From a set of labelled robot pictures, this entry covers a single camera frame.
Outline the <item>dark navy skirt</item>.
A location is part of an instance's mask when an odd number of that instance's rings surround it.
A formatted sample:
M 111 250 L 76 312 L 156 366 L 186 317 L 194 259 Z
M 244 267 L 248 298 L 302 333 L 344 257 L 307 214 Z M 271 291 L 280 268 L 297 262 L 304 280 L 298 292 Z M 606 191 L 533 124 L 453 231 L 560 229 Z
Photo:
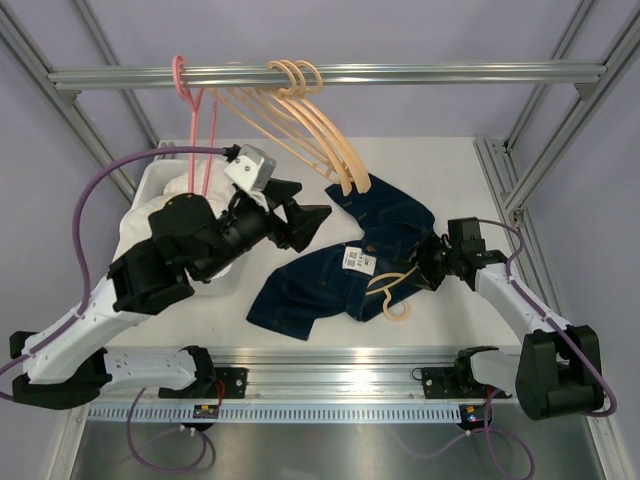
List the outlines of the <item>dark navy skirt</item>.
M 368 322 L 383 312 L 385 294 L 369 295 L 369 282 L 405 273 L 418 244 L 433 231 L 435 216 L 422 203 L 372 175 L 371 188 L 327 196 L 352 217 L 363 237 L 301 256 L 276 269 L 255 298 L 246 320 L 266 330 L 306 341 L 318 319 L 345 313 Z

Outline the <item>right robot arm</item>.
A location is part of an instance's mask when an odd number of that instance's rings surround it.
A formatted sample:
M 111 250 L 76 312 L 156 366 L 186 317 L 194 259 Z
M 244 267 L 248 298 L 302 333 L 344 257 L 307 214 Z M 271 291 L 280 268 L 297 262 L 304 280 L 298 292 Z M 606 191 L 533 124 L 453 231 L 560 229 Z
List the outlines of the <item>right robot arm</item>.
M 517 358 L 494 346 L 461 350 L 453 366 L 456 389 L 466 396 L 486 387 L 513 395 L 532 420 L 602 412 L 614 401 L 602 377 L 598 335 L 545 305 L 516 272 L 513 255 L 487 248 L 483 223 L 475 217 L 451 220 L 447 234 L 426 235 L 412 256 L 425 288 L 458 278 L 520 341 Z

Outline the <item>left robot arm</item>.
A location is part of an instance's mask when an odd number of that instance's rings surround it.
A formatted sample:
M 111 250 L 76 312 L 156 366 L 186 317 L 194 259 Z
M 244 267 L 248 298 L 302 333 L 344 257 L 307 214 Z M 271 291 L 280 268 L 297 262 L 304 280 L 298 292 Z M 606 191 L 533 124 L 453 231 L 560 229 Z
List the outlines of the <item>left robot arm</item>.
M 88 404 L 111 390 L 156 388 L 162 398 L 217 394 L 209 351 L 197 345 L 177 351 L 117 351 L 109 342 L 195 294 L 264 239 L 302 252 L 332 209 L 300 205 L 298 182 L 270 180 L 256 197 L 235 191 L 215 215 L 207 199 L 172 197 L 149 218 L 151 235 L 113 261 L 80 304 L 40 333 L 10 337 L 13 402 L 50 410 Z

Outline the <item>white pleated skirt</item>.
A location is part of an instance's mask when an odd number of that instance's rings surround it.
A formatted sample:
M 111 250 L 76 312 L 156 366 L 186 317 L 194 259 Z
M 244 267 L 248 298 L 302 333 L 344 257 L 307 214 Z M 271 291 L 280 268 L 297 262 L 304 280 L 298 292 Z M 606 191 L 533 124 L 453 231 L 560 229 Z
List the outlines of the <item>white pleated skirt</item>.
M 151 213 L 151 236 L 130 247 L 149 240 L 167 265 L 184 270 L 191 281 L 200 283 L 210 282 L 269 232 L 263 193 L 246 193 L 231 181 L 231 200 L 219 216 L 214 214 L 205 198 L 212 161 L 195 164 L 194 175 L 188 173 L 187 192 Z

